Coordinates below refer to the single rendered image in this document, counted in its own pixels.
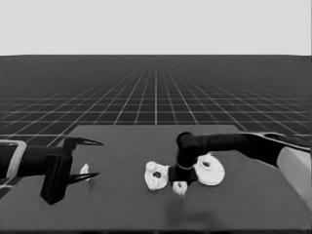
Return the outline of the small white T-shaped piece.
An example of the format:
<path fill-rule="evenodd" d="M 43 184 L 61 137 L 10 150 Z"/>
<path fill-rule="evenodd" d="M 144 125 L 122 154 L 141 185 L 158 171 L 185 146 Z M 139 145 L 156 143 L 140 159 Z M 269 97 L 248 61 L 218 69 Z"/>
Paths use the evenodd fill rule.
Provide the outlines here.
<path fill-rule="evenodd" d="M 86 163 L 80 170 L 80 175 L 89 173 L 89 165 Z"/>

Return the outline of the white round carrier with pins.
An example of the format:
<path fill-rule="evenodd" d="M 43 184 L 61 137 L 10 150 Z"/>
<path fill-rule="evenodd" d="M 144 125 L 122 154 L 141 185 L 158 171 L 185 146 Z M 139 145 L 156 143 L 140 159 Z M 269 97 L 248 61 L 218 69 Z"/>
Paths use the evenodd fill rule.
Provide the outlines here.
<path fill-rule="evenodd" d="M 146 183 L 149 179 L 155 179 L 155 180 L 157 180 L 159 182 L 159 189 L 163 189 L 168 184 L 169 178 L 168 177 L 163 177 L 163 174 L 162 174 L 162 166 L 163 165 L 158 164 L 158 163 L 156 163 L 156 164 L 157 164 L 157 168 L 156 168 L 156 171 L 153 174 L 149 173 L 145 169 L 144 180 L 145 180 L 145 183 Z"/>

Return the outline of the large thick white disc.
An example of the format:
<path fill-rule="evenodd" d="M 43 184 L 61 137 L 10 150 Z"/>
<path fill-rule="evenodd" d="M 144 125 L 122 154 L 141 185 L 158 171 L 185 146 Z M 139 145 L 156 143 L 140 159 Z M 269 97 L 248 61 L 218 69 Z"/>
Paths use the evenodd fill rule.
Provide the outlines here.
<path fill-rule="evenodd" d="M 204 185 L 219 185 L 225 177 L 225 169 L 211 153 L 199 156 L 194 169 L 198 180 Z"/>

